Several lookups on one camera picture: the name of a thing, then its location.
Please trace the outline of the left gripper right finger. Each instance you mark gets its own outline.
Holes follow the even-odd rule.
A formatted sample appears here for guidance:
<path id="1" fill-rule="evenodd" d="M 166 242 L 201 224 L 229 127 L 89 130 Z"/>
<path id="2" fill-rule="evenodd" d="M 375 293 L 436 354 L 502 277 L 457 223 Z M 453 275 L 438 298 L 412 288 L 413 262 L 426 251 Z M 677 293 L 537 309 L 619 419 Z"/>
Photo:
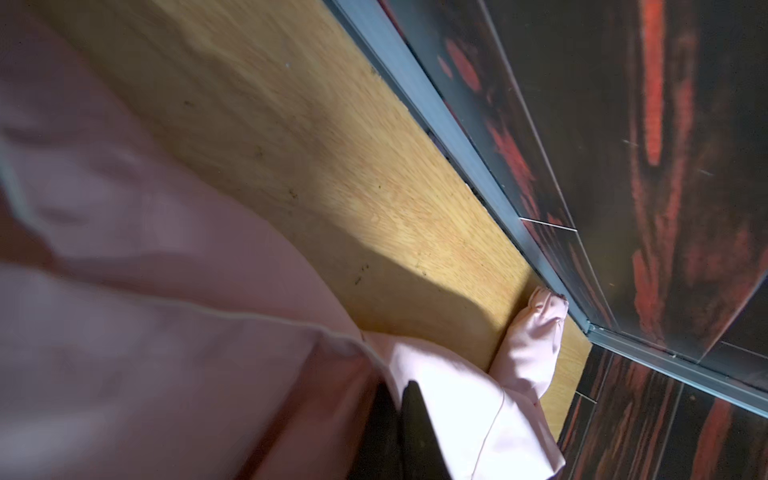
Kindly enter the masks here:
<path id="1" fill-rule="evenodd" d="M 450 479 L 421 389 L 409 381 L 400 410 L 404 479 Z"/>

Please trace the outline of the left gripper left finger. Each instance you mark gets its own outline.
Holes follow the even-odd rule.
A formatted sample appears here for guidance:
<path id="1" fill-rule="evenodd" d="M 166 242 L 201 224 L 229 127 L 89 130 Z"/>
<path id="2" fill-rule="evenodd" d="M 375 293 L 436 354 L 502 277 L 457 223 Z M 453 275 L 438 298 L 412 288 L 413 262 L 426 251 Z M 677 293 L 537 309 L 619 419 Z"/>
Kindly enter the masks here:
<path id="1" fill-rule="evenodd" d="M 381 383 L 368 417 L 348 479 L 402 478 L 400 419 L 388 387 Z"/>

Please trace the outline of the pink zip jacket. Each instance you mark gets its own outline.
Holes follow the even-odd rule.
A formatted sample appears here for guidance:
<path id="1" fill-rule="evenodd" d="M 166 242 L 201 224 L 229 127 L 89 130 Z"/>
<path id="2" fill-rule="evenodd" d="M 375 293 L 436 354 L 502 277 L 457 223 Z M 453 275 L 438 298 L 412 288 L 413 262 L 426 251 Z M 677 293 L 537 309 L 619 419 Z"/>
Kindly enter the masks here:
<path id="1" fill-rule="evenodd" d="M 51 29 L 1 5 L 1 475 L 348 479 L 418 383 L 450 479 L 548 479 L 568 310 L 538 288 L 482 371 L 359 329 L 271 225 L 185 172 Z"/>

